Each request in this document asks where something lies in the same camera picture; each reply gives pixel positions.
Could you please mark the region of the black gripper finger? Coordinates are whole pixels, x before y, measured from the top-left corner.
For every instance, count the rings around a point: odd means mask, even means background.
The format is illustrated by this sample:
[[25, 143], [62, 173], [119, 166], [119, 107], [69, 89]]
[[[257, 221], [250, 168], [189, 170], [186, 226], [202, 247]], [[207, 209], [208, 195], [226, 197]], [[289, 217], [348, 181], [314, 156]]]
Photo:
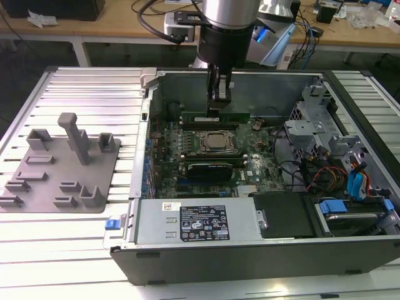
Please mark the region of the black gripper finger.
[[231, 70], [209, 63], [207, 67], [207, 110], [220, 111], [231, 102]]

